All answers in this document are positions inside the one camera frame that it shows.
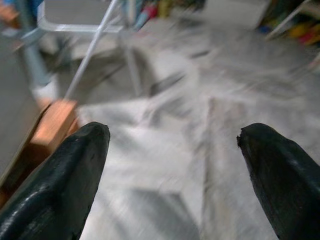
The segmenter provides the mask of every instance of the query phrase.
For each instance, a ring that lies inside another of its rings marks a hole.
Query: concrete floor
[[[108,238],[107,226],[97,227],[108,214],[101,196],[115,188],[180,196],[204,239],[277,239],[254,194],[236,136],[250,123],[266,123],[320,163],[320,82],[307,69],[316,53],[293,40],[265,41],[258,32],[186,20],[151,21],[132,41],[142,96],[134,95],[119,52],[104,47],[73,96],[82,124],[98,121],[111,131],[107,163],[81,239],[92,233],[95,239],[145,239],[146,226],[142,233]],[[176,74],[183,78],[151,94],[152,86]],[[71,77],[68,68],[59,68],[55,80],[36,92],[61,97]],[[159,233],[154,239],[178,238]]]

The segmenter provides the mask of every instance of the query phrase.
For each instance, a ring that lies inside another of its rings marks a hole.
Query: black rubber pad
[[[0,212],[0,240],[78,240],[109,147],[106,125],[69,136],[23,182]]]
[[[294,141],[255,123],[237,138],[257,198],[281,240],[320,240],[320,166]]]

